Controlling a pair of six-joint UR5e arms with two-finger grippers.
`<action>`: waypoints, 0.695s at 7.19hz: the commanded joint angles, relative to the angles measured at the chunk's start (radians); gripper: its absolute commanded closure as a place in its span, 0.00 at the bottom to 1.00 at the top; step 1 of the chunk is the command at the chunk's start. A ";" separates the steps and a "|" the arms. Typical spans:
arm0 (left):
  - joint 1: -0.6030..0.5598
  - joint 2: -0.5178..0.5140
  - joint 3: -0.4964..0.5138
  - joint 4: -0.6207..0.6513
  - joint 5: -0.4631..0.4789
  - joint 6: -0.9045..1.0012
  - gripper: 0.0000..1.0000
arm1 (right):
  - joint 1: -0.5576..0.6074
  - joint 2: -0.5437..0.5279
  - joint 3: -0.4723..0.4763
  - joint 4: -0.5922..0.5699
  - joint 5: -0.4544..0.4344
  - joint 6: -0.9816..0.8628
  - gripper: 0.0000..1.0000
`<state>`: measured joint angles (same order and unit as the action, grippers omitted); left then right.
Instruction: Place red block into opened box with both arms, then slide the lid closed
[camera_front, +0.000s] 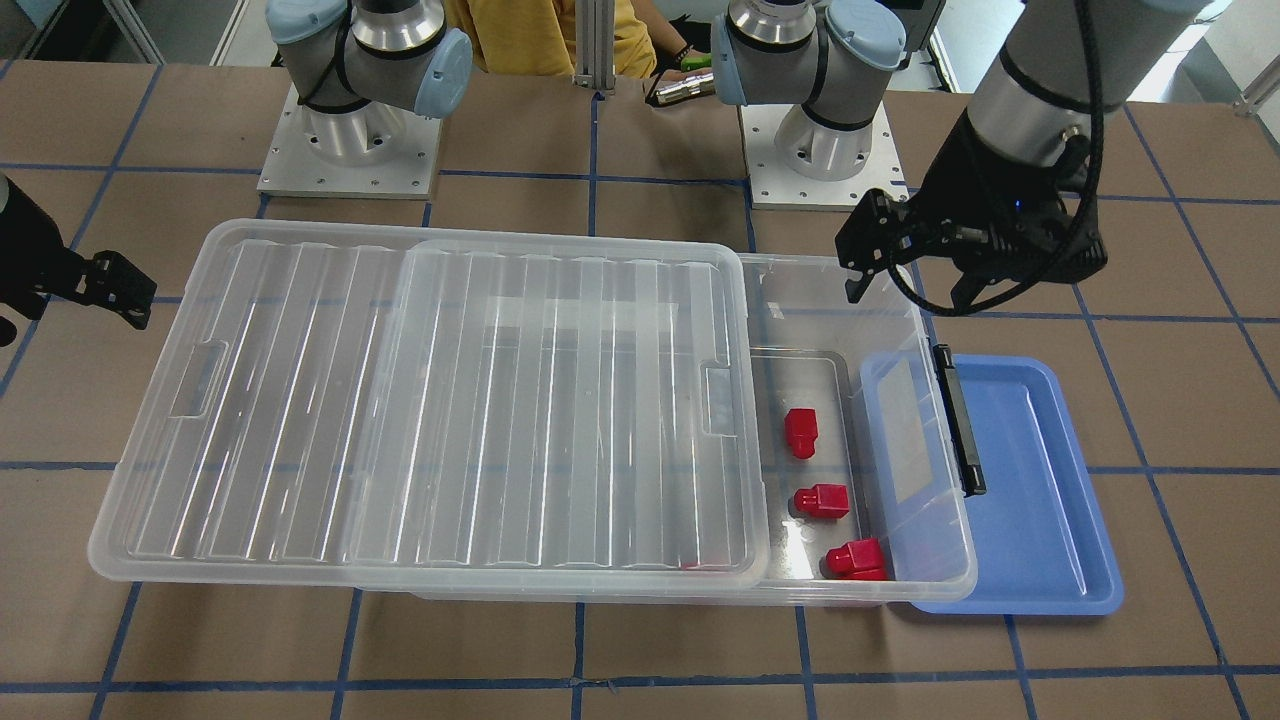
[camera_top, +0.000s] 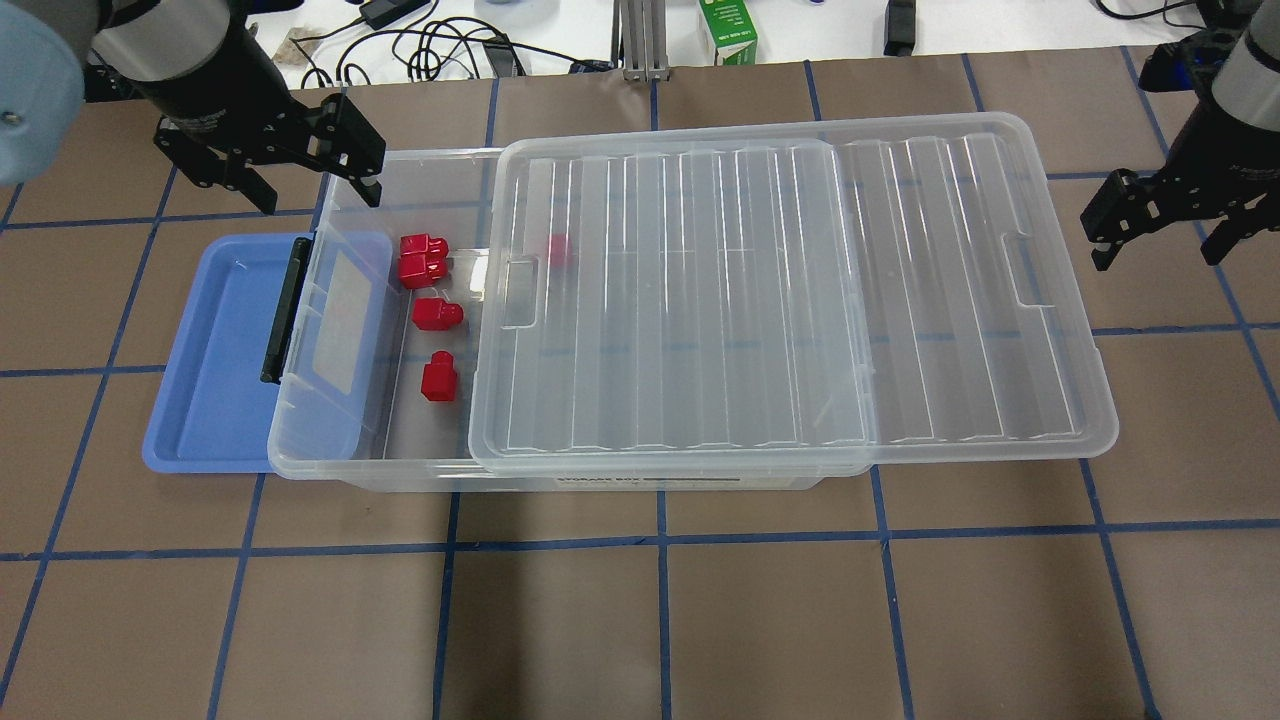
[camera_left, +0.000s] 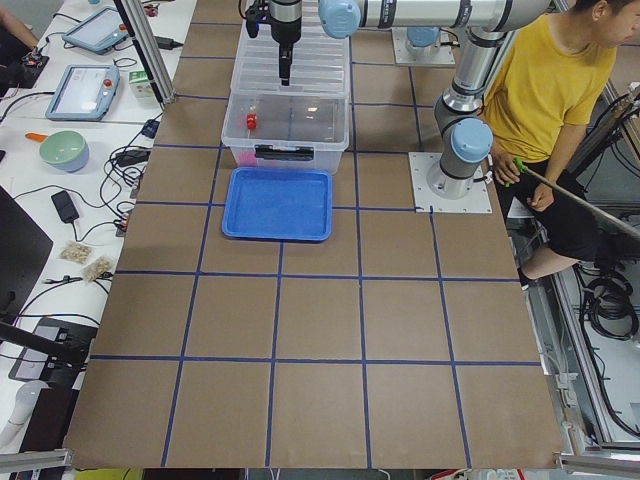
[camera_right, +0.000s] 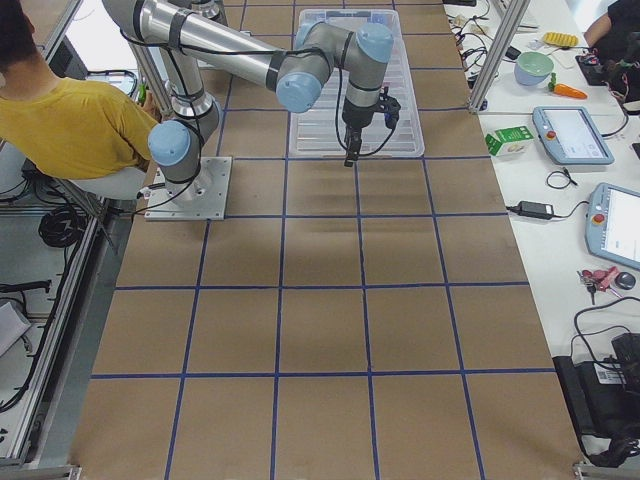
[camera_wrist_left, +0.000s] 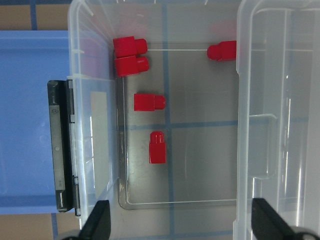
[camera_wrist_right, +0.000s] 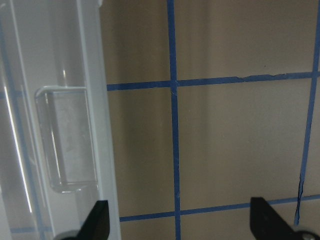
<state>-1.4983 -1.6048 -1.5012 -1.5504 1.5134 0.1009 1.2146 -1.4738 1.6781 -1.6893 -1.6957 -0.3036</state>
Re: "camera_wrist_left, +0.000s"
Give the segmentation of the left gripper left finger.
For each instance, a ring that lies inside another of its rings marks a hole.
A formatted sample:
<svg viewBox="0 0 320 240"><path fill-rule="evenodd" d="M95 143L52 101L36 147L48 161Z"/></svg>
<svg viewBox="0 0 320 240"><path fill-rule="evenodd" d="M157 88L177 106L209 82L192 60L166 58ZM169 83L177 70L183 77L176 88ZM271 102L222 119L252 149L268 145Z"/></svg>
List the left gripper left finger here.
<svg viewBox="0 0 320 240"><path fill-rule="evenodd" d="M108 240L110 235L110 202L108 200L99 200L95 204L77 238L79 240Z"/></svg>

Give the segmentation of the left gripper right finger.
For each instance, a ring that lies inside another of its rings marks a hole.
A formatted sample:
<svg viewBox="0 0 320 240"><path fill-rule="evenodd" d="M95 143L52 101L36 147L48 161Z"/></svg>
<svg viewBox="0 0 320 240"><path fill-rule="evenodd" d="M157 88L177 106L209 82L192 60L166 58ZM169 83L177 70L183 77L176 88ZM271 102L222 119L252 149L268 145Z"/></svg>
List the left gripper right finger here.
<svg viewBox="0 0 320 240"><path fill-rule="evenodd" d="M253 198L251 229L257 240L302 240L264 198Z"/></svg>

